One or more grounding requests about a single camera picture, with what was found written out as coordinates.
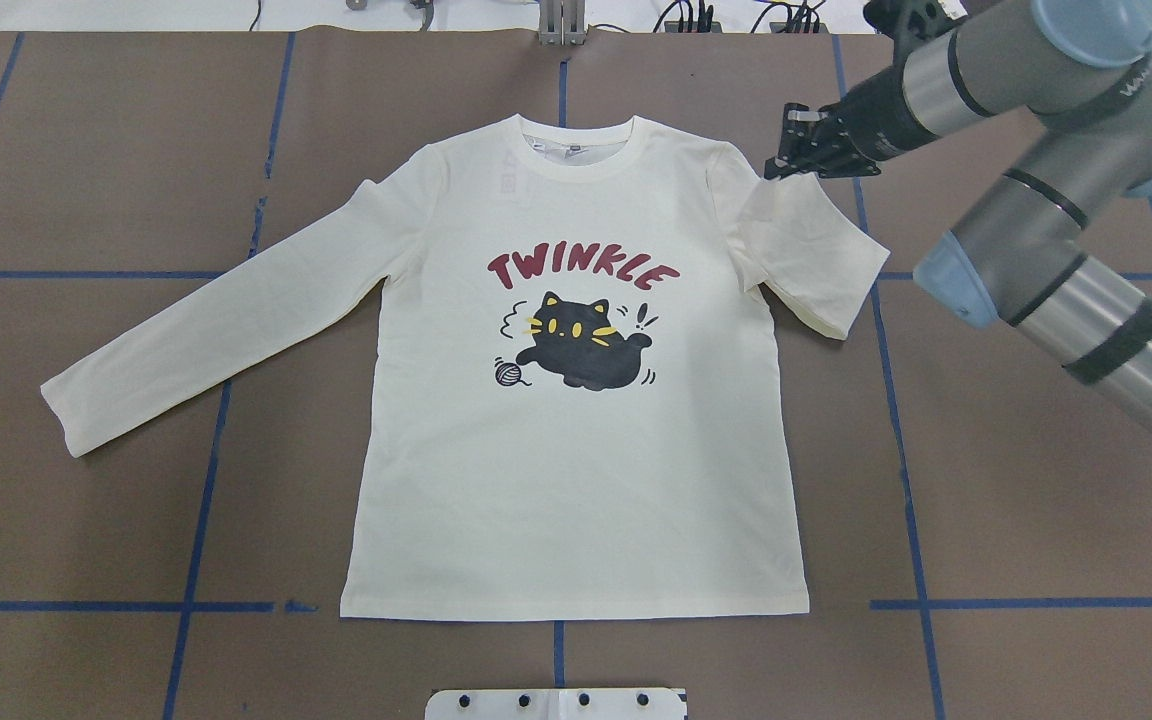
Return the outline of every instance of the cat face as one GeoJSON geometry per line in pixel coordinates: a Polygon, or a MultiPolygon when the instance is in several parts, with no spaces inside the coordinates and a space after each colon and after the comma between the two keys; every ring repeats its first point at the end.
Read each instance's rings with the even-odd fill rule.
{"type": "Polygon", "coordinates": [[[616,328],[607,320],[607,300],[585,305],[563,301],[553,291],[547,291],[535,318],[526,318],[529,328],[525,333],[536,336],[536,344],[567,341],[609,347],[608,341],[616,334],[616,328]]]}

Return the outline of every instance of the black cat graphic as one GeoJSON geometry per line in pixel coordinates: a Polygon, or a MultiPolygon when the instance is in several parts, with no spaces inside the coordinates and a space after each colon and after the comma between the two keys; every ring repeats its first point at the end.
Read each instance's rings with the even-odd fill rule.
{"type": "Polygon", "coordinates": [[[525,333],[536,342],[520,353],[518,365],[539,364],[571,387],[593,391],[626,387],[639,374],[644,347],[652,338],[622,338],[607,320],[607,301],[585,305],[545,293],[540,309],[526,318],[525,333]]]}

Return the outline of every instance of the folded sleeve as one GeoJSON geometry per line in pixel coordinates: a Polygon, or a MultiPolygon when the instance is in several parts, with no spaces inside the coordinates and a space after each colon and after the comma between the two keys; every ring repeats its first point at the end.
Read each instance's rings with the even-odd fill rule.
{"type": "Polygon", "coordinates": [[[341,209],[41,385],[77,457],[343,318],[419,256],[445,184],[437,146],[341,209]]]}
{"type": "Polygon", "coordinates": [[[764,181],[730,143],[710,161],[708,190],[745,290],[765,283],[808,327],[846,340],[887,249],[814,176],[764,181]]]}

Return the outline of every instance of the shirt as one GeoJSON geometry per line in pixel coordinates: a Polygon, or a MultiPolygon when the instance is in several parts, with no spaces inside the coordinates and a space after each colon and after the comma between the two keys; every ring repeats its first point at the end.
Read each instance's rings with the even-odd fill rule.
{"type": "Polygon", "coordinates": [[[515,115],[422,147],[41,394],[78,456],[384,281],[340,615],[794,614],[809,601],[758,286],[844,338],[886,258],[817,179],[761,181],[730,143],[515,115]]]}

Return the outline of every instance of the robotic arm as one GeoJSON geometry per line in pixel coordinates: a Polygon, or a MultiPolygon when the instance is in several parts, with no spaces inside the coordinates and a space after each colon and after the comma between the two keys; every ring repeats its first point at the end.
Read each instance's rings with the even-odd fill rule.
{"type": "Polygon", "coordinates": [[[765,176],[878,164],[1028,106],[1041,137],[914,271],[975,327],[998,318],[1152,432],[1152,300],[1075,245],[1120,195],[1152,195],[1152,0],[1009,0],[955,23],[876,0],[895,63],[812,113],[786,105],[765,176]]]}

